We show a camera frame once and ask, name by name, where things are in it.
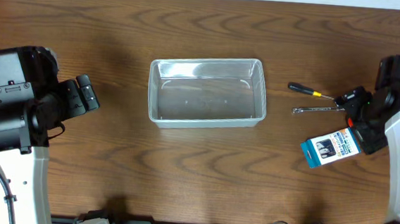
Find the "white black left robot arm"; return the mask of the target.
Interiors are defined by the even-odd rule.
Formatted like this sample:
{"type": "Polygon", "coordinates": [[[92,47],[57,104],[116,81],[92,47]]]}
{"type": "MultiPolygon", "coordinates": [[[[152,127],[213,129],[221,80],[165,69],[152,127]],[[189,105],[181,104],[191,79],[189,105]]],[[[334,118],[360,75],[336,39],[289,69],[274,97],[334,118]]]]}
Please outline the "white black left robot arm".
{"type": "Polygon", "coordinates": [[[48,132],[99,108],[89,76],[59,81],[57,62],[42,46],[0,49],[0,224],[52,224],[48,132]]]}

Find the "silver ring wrench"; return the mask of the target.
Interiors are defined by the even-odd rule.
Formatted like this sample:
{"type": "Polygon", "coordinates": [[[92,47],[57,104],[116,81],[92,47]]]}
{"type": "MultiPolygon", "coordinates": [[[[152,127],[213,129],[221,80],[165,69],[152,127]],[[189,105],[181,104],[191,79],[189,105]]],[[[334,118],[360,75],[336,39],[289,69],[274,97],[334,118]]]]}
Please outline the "silver ring wrench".
{"type": "Polygon", "coordinates": [[[304,112],[306,112],[306,113],[308,113],[308,112],[323,112],[323,111],[326,111],[326,112],[328,112],[328,111],[336,111],[336,112],[338,112],[338,111],[344,111],[344,108],[340,108],[340,107],[308,107],[308,108],[306,108],[306,107],[300,107],[300,108],[297,108],[297,107],[295,107],[295,108],[293,108],[292,109],[292,113],[295,113],[295,114],[299,114],[299,113],[304,113],[304,112]]]}

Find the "blue white product box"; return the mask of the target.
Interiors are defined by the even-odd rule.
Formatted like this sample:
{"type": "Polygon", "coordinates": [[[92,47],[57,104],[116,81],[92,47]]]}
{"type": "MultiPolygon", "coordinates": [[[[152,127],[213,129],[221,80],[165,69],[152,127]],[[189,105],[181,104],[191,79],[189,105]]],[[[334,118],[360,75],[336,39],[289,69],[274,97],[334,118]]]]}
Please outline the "blue white product box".
{"type": "Polygon", "coordinates": [[[361,148],[350,128],[307,139],[300,143],[310,168],[325,166],[361,153],[361,148]]]}

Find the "black yellow screwdriver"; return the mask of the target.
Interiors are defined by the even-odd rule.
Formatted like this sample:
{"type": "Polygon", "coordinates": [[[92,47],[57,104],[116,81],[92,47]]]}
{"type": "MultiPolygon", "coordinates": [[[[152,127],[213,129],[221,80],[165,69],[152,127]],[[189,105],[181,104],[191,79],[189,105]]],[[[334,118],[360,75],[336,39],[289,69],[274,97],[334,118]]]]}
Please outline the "black yellow screwdriver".
{"type": "Polygon", "coordinates": [[[323,98],[327,98],[327,99],[331,99],[331,100],[334,99],[333,97],[329,97],[326,94],[321,94],[320,92],[317,92],[314,89],[309,88],[304,85],[301,85],[297,82],[289,82],[287,86],[290,90],[298,92],[298,93],[306,94],[309,96],[315,96],[315,97],[323,97],[323,98]]]}

